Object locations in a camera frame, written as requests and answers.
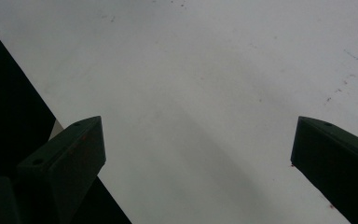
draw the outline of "bolt hole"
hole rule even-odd
[[[37,159],[37,160],[34,160],[32,162],[33,165],[39,165],[39,164],[42,164],[43,163],[43,160],[42,159]]]

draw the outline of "dark metal structure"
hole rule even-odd
[[[358,223],[358,137],[300,117],[291,160],[348,221]]]
[[[130,223],[97,176],[101,118],[48,142],[54,120],[0,42],[0,224]]]

